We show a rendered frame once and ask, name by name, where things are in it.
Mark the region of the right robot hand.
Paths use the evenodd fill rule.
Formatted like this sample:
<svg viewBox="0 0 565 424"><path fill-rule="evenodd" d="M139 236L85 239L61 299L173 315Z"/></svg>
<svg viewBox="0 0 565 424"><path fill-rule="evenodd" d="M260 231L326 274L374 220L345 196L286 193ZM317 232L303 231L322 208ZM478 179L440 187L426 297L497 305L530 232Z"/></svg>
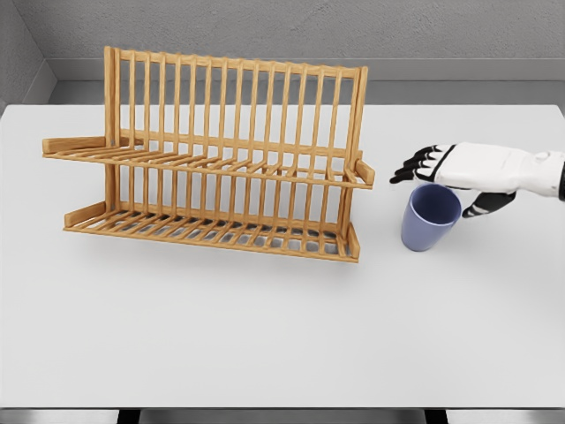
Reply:
<svg viewBox="0 0 565 424"><path fill-rule="evenodd" d="M417 151L390 179L392 184L415 178L451 188L478 190L464 218L490 214L513 201L519 189L537 192L531 173L532 154L516 148L459 143Z"/></svg>

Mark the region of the blue cup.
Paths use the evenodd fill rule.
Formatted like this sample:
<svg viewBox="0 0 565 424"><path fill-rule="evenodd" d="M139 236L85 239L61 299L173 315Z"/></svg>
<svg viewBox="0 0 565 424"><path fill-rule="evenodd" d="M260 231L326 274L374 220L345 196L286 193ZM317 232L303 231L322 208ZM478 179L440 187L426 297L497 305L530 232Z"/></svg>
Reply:
<svg viewBox="0 0 565 424"><path fill-rule="evenodd" d="M401 239L412 251L434 246L462 214L456 194L443 185L425 184L412 191L406 206Z"/></svg>

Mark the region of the wooden two-tier dish rack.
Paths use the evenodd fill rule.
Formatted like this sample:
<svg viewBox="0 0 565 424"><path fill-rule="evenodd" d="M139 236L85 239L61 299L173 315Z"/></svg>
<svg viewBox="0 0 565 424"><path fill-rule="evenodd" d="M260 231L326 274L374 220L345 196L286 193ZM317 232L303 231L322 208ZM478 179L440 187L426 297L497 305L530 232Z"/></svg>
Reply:
<svg viewBox="0 0 565 424"><path fill-rule="evenodd" d="M105 198L68 231L355 262L368 70L104 50L104 133L47 158L100 163Z"/></svg>

